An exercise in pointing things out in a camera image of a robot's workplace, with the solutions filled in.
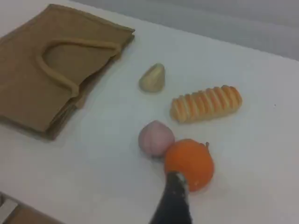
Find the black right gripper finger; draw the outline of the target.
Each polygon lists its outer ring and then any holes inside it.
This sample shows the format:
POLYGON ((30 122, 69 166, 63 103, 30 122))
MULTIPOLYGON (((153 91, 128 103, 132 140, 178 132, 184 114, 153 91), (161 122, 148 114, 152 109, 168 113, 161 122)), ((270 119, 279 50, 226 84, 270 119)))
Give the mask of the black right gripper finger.
POLYGON ((151 224, 192 224, 188 184, 178 171, 166 174, 166 184, 151 224))

